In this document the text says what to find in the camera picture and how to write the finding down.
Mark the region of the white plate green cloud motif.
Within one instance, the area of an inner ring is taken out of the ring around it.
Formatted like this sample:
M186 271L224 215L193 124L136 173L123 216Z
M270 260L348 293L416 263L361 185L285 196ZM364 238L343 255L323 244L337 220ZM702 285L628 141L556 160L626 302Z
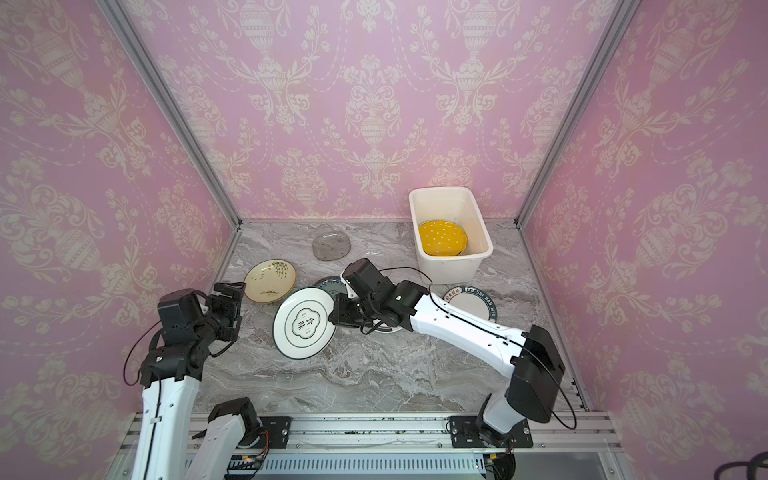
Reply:
M280 305L273 321L273 340L278 351L292 360L309 359L324 350L336 326L329 317L334 298L317 287L291 293Z

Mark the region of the yellow scalloped dotted plate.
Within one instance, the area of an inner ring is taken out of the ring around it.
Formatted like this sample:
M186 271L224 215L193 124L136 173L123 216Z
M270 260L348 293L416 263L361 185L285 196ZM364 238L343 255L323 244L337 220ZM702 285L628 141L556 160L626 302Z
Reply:
M446 220L425 222L418 227L418 234L422 250L430 256L459 256L468 246L465 230L458 224Z

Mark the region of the white plate green red rim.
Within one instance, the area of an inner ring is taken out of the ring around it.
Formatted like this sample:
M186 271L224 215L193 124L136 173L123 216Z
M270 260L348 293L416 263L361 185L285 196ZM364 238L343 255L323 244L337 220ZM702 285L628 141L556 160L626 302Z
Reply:
M392 334L397 333L401 331L402 328L400 326L389 326L386 323L381 323L378 327L375 328L375 333L382 333L382 334Z

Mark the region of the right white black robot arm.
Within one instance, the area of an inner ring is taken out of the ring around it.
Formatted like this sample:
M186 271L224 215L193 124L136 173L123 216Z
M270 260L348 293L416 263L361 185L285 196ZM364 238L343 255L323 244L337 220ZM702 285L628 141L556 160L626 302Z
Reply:
M367 258L349 264L340 281L346 293L336 296L331 323L357 326L364 335L386 325L431 336L482 360L508 380L489 394L476 417L484 443L505 445L525 422L544 424L555 417L565 367L546 329L533 325L524 331L483 320L439 298L429 286L393 283Z

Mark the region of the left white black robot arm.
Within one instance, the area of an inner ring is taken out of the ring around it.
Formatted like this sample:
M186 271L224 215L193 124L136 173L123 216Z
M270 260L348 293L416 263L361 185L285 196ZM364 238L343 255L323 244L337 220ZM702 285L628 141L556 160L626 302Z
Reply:
M242 323L245 283L217 283L210 294L182 289L164 295L160 330L141 364L141 429L134 479L222 479L235 450L266 438L251 400L220 403L208 417L203 443L188 462L189 428L205 362L213 343L231 347Z

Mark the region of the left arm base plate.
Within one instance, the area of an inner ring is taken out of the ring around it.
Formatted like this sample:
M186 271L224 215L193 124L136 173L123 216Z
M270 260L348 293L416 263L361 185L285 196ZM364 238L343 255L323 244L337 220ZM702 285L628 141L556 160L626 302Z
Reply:
M253 424L247 424L239 449L263 450L286 449L292 418L290 416L262 416Z

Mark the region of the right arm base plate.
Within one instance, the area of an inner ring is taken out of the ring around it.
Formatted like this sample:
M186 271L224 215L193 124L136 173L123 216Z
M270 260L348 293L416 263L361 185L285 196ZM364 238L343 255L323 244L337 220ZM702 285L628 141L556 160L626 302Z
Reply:
M485 426L477 417L455 415L447 422L451 444L455 449L503 448L527 449L534 446L526 419L517 423L507 434Z

